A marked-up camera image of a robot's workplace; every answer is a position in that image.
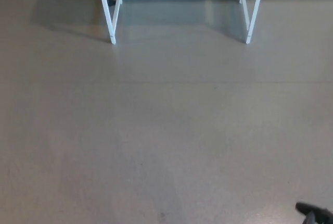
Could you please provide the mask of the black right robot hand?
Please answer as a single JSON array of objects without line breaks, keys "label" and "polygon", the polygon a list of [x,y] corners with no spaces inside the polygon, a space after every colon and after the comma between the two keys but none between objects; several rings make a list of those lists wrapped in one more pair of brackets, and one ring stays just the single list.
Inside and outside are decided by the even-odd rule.
[{"label": "black right robot hand", "polygon": [[332,212],[327,208],[321,208],[305,202],[297,202],[296,210],[305,215],[303,224],[332,224]]}]

